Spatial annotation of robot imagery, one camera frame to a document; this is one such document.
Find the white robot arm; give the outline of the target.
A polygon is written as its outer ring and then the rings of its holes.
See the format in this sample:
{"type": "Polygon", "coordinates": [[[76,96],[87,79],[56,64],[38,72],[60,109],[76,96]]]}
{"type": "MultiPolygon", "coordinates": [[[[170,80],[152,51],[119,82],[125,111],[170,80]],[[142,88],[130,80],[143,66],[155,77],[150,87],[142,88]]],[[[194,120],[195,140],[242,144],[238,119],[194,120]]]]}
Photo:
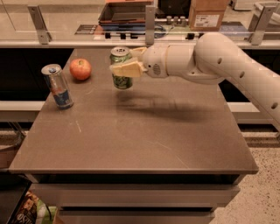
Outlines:
{"type": "Polygon", "coordinates": [[[230,38],[211,32],[194,44],[155,44],[130,51],[109,67],[116,76],[178,76],[199,84],[232,83],[276,129],[280,129],[280,76],[251,59],[230,38]]]}

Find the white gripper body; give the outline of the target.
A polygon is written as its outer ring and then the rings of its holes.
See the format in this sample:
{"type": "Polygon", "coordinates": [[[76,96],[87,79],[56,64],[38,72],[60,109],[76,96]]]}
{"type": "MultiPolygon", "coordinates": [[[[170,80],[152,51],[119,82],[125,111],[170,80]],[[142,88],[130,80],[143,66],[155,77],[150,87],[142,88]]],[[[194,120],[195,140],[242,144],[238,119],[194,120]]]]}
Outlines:
{"type": "Polygon", "coordinates": [[[166,46],[152,45],[143,53],[143,65],[151,78],[166,78],[165,68],[166,46]]]}

